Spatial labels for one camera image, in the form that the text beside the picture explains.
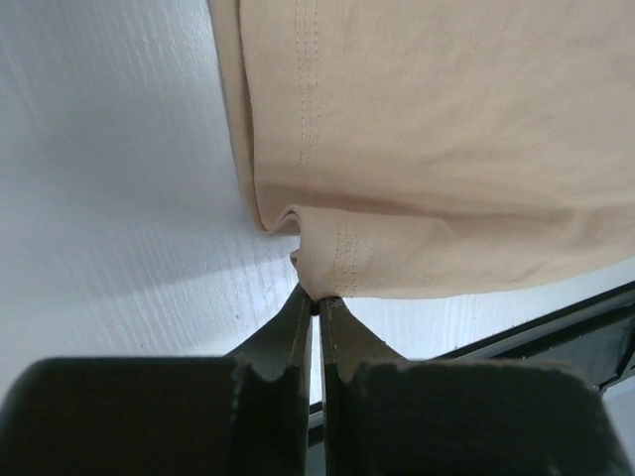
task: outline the fabric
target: fabric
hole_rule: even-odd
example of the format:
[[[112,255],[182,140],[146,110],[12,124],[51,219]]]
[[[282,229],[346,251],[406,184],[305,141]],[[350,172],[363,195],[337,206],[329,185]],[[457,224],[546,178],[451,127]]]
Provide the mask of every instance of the fabric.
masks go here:
[[[631,0],[211,7],[243,190],[265,230],[300,225],[312,298],[503,291],[635,255]]]

